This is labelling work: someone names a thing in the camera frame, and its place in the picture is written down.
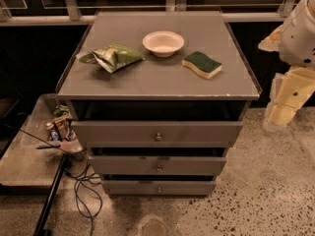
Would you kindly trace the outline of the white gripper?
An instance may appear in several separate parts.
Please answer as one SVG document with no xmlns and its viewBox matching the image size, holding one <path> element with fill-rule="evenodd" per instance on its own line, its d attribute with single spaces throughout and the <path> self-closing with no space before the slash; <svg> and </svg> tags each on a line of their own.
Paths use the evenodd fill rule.
<svg viewBox="0 0 315 236">
<path fill-rule="evenodd" d="M 260 41 L 258 48 L 267 52 L 279 51 L 282 26 L 278 26 Z M 280 131 L 295 116 L 315 91 L 315 69 L 291 66 L 284 74 L 275 103 L 267 105 L 263 126 L 268 131 Z"/>
</svg>

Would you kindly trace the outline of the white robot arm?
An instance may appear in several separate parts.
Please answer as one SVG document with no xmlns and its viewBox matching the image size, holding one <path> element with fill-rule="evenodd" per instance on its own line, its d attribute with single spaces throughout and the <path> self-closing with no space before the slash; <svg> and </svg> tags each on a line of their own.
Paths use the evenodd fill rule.
<svg viewBox="0 0 315 236">
<path fill-rule="evenodd" d="M 279 53 L 289 65 L 276 73 L 264 118 L 266 130 L 285 128 L 315 92 L 315 0 L 300 0 L 285 21 L 258 48 Z"/>
</svg>

